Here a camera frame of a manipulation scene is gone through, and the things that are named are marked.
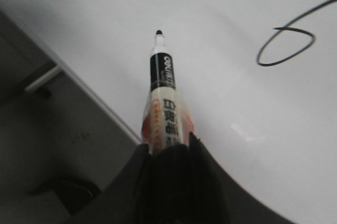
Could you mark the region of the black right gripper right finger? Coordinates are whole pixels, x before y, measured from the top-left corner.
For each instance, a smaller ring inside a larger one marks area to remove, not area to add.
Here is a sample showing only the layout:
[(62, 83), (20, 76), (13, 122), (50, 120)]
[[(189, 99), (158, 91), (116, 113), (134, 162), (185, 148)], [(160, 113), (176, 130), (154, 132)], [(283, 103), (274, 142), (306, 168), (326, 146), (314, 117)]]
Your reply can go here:
[(189, 139), (196, 223), (291, 223), (235, 182), (193, 133)]

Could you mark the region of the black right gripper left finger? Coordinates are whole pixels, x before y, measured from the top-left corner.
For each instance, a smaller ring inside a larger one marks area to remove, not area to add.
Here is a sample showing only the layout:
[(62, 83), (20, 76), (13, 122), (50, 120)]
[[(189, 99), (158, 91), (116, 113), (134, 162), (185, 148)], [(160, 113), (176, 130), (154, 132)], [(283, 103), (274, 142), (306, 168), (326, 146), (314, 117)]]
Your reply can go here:
[(67, 223), (146, 223), (151, 156), (140, 144), (113, 182)]

